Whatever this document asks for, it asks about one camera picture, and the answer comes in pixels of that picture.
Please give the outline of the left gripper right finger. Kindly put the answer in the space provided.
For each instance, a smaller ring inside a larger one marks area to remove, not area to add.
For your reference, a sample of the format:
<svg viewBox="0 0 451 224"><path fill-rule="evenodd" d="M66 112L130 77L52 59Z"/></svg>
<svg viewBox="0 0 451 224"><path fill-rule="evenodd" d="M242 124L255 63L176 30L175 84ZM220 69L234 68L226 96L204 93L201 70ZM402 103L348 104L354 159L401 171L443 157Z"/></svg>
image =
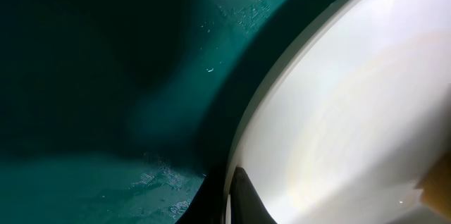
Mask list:
<svg viewBox="0 0 451 224"><path fill-rule="evenodd" d="M244 168L235 169L230 186L232 224L276 224Z"/></svg>

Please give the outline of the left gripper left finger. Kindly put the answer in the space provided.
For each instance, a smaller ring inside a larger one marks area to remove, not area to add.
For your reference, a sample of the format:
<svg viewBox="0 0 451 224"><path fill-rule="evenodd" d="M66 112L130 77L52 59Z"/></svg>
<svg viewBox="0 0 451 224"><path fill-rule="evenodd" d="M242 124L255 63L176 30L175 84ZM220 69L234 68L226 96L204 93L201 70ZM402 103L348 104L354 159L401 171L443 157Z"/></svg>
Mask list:
<svg viewBox="0 0 451 224"><path fill-rule="evenodd" d="M224 169L211 169L186 212L176 221L176 224L223 223L224 182Z"/></svg>

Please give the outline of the white plate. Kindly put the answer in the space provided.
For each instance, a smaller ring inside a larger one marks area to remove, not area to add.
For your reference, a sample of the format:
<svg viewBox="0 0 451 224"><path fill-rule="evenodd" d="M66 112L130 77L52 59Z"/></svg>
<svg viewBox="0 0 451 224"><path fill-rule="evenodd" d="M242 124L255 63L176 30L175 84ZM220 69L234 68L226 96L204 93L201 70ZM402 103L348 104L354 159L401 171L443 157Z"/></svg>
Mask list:
<svg viewBox="0 0 451 224"><path fill-rule="evenodd" d="M337 0L268 72L234 136L277 223L444 223L419 181L450 149L450 0Z"/></svg>

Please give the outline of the green yellow sponge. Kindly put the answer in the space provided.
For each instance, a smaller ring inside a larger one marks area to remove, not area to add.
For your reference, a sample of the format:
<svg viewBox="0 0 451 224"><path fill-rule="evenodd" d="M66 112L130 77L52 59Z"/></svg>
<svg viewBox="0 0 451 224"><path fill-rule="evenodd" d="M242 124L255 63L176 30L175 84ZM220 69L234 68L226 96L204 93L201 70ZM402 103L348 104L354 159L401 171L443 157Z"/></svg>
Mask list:
<svg viewBox="0 0 451 224"><path fill-rule="evenodd" d="M440 158L419 181L419 201L438 215L450 219L450 152Z"/></svg>

